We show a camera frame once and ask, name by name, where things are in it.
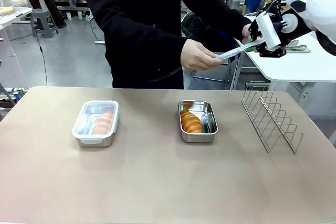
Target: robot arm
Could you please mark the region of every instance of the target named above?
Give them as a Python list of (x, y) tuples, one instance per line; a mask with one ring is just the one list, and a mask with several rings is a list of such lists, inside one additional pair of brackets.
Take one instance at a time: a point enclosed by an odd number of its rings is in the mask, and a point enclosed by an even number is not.
[(271, 3), (260, 12), (250, 27), (252, 39), (263, 36), (257, 46), (261, 57), (279, 58), (292, 40), (315, 31), (321, 46), (336, 56), (336, 8), (334, 0), (286, 0), (291, 9), (282, 12), (281, 1)]

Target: metal container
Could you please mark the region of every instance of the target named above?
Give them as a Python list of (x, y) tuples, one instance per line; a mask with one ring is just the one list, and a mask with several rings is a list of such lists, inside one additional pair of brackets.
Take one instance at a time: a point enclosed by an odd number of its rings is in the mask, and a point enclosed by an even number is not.
[[(104, 113), (111, 112), (113, 120), (107, 134), (93, 134), (94, 122)], [(113, 142), (119, 120), (119, 105), (116, 101), (88, 101), (83, 104), (72, 134), (82, 147), (108, 147)]]
[[(205, 101), (181, 101), (178, 103), (181, 138), (187, 143), (212, 143), (218, 132), (214, 112)], [(202, 133), (188, 133), (182, 129), (181, 111), (190, 111), (201, 120)]]

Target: metal wire rack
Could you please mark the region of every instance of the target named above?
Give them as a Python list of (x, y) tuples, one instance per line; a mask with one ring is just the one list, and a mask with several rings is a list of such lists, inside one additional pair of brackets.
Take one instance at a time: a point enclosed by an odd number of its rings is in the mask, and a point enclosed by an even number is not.
[(303, 133), (297, 131), (298, 126), (287, 116), (287, 111), (282, 108), (273, 92), (267, 91), (265, 82), (253, 84), (252, 88), (245, 90), (241, 102), (266, 151), (270, 153), (279, 139), (284, 138), (296, 154)]

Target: black sleeve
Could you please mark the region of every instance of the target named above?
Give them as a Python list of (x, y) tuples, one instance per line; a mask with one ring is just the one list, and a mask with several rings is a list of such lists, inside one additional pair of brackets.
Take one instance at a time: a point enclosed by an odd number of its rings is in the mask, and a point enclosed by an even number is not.
[(131, 50), (130, 57), (141, 57), (140, 62), (151, 69), (170, 71), (181, 66), (180, 56), (186, 38), (136, 23), (120, 8), (119, 0), (86, 1), (104, 32), (106, 45), (114, 52)]
[(251, 23), (238, 10), (230, 9), (223, 0), (183, 0), (183, 2), (206, 24), (240, 41), (243, 38), (243, 27)]

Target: metal chair leg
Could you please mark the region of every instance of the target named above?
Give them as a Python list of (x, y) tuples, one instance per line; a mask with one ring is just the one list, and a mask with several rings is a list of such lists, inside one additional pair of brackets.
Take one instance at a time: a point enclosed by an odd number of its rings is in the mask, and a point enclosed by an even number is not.
[(228, 64), (223, 63), (222, 65), (224, 65), (224, 66), (228, 65), (228, 67), (229, 67), (229, 79), (228, 80), (217, 80), (217, 79), (212, 79), (212, 78), (206, 78), (206, 77), (196, 76), (196, 74), (195, 74), (196, 71), (192, 71), (191, 72), (191, 76), (193, 78), (202, 79), (202, 80), (218, 81), (218, 82), (229, 82), (229, 81), (231, 81), (231, 64), (230, 63), (228, 63)]

